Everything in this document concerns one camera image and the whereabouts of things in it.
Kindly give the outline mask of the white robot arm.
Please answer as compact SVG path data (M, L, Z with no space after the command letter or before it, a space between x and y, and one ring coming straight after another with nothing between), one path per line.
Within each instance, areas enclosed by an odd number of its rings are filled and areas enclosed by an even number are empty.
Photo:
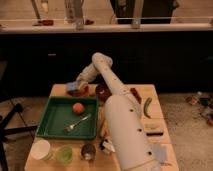
M121 171L162 171L141 123L141 105L111 70L112 64L110 57L94 53L77 79L92 82L100 74L111 92L104 114Z

